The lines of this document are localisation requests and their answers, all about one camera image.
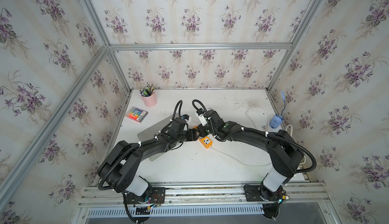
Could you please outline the pens in cup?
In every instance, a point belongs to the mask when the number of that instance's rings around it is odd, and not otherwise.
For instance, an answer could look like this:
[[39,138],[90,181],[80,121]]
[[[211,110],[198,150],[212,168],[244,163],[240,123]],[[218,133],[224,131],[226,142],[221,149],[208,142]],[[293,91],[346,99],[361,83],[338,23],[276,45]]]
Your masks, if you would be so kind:
[[154,85],[148,83],[144,89],[140,90],[140,95],[142,97],[150,97],[153,95],[154,91]]

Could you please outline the colourful sticky note pad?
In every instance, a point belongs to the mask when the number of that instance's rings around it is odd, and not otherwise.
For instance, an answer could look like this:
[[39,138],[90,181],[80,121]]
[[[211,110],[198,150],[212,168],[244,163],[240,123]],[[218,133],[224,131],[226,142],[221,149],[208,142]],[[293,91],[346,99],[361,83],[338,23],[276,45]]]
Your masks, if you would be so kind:
[[125,114],[125,118],[132,120],[137,123],[141,123],[146,116],[148,115],[148,111],[140,109],[138,107],[131,107]]

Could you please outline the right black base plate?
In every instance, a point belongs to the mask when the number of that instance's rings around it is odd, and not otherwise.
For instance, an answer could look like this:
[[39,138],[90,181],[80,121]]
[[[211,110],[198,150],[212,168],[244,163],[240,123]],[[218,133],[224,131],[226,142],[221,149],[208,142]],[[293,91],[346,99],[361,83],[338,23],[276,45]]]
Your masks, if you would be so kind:
[[277,201],[283,202],[286,199],[286,191],[279,187],[276,191],[271,191],[262,183],[260,185],[244,185],[244,193],[247,202],[255,201]]

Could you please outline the pink pen cup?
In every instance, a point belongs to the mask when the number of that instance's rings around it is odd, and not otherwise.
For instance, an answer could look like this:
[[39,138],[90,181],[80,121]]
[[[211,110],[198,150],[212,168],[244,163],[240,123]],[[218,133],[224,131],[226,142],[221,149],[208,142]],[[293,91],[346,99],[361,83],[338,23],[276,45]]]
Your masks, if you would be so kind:
[[157,104],[157,96],[156,96],[156,93],[153,92],[151,95],[149,96],[141,96],[141,99],[144,103],[144,105],[148,108],[152,108],[154,107],[156,104]]

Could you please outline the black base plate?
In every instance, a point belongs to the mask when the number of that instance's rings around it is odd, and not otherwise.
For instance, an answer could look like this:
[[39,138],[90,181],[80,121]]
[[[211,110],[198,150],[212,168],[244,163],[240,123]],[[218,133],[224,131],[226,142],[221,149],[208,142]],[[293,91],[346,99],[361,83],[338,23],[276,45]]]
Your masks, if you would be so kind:
[[126,203],[127,204],[163,204],[165,202],[166,188],[164,187],[148,187],[146,191],[138,196],[134,193],[127,193]]
[[279,187],[276,191],[271,191],[262,183],[260,185],[244,185],[244,193],[247,202],[255,201],[277,201],[283,202],[286,199],[286,191]]

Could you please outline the orange power strip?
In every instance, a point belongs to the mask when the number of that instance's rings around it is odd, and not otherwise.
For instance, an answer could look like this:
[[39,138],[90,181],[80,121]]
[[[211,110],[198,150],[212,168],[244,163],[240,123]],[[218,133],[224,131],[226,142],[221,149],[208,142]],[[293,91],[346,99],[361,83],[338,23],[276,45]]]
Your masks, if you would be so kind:
[[206,148],[209,149],[211,148],[213,141],[210,139],[209,136],[207,137],[200,137],[198,138],[198,141]]

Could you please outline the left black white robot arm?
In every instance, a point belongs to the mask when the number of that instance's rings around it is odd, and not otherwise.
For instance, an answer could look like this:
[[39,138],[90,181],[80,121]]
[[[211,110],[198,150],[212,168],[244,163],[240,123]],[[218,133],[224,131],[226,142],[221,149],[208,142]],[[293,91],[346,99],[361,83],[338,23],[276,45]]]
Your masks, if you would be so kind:
[[183,101],[180,100],[169,119],[169,123],[150,140],[128,143],[118,142],[97,170],[100,181],[97,188],[113,190],[117,193],[133,193],[142,196],[149,192],[149,182],[137,176],[141,162],[154,155],[178,149],[177,144],[193,142],[199,138],[198,131],[190,129],[189,115],[181,114]]

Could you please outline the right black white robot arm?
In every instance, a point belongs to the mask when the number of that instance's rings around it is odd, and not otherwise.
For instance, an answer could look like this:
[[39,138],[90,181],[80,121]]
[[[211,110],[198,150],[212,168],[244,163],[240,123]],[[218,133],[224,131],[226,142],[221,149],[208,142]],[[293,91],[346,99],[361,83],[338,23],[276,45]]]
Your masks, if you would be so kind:
[[288,183],[297,173],[316,169],[317,160],[314,155],[296,143],[287,131],[261,131],[237,122],[225,122],[215,110],[206,110],[200,100],[194,99],[192,105],[201,122],[197,127],[200,137],[211,134],[219,142],[240,142],[269,154],[271,169],[258,187],[262,200],[282,202],[285,195],[282,185]]

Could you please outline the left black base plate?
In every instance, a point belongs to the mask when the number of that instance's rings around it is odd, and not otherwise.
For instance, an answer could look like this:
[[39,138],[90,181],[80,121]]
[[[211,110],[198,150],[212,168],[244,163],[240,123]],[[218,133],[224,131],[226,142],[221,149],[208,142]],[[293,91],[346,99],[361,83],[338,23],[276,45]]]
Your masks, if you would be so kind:
[[148,187],[146,191],[138,196],[134,193],[127,193],[126,203],[127,204],[163,204],[165,202],[166,188],[164,187]]

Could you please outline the silver laptop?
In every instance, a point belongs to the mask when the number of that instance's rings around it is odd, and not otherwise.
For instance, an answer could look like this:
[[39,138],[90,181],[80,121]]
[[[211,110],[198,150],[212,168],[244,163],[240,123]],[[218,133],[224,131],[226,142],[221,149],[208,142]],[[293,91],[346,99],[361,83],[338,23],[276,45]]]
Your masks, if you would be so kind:
[[150,138],[153,138],[155,135],[159,133],[162,128],[164,128],[171,120],[172,116],[169,116],[162,121],[159,121],[158,123],[152,125],[151,127],[145,129],[144,131],[137,134],[138,139],[143,142],[146,140],[149,140]]

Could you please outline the aluminium mounting rail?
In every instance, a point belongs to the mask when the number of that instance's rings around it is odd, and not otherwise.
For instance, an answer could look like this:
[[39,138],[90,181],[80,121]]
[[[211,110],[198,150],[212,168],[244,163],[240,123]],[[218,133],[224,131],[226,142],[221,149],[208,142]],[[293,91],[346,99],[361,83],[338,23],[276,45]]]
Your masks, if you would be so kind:
[[[259,182],[153,182],[153,187],[165,188],[163,206],[245,204],[245,185]],[[290,197],[287,203],[330,202],[330,197],[320,182],[292,181],[283,187]],[[77,199],[77,208],[114,207],[123,204],[123,197],[113,190],[100,191],[85,187]]]

